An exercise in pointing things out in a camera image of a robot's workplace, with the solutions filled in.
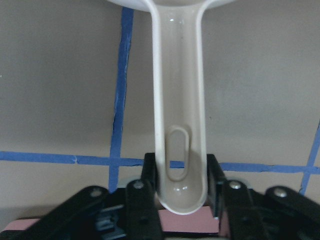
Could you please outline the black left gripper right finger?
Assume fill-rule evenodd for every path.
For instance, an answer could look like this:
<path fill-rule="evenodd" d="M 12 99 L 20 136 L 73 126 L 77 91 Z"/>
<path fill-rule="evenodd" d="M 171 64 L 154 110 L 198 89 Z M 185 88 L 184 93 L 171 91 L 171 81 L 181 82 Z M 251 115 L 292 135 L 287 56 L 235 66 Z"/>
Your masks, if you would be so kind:
<path fill-rule="evenodd" d="M 259 209 L 247 186 L 228 180 L 213 154 L 207 155 L 208 201 L 217 218 L 218 235 L 228 240 L 268 240 Z"/>

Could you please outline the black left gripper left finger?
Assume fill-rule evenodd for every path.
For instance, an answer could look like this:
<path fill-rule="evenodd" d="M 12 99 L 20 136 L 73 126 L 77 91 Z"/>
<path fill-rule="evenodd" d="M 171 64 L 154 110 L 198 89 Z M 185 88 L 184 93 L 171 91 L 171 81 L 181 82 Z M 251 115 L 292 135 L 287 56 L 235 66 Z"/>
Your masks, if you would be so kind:
<path fill-rule="evenodd" d="M 128 240 L 161 240 L 163 230 L 155 203 L 157 167 L 154 153 L 144 155 L 140 178 L 125 188 Z"/>

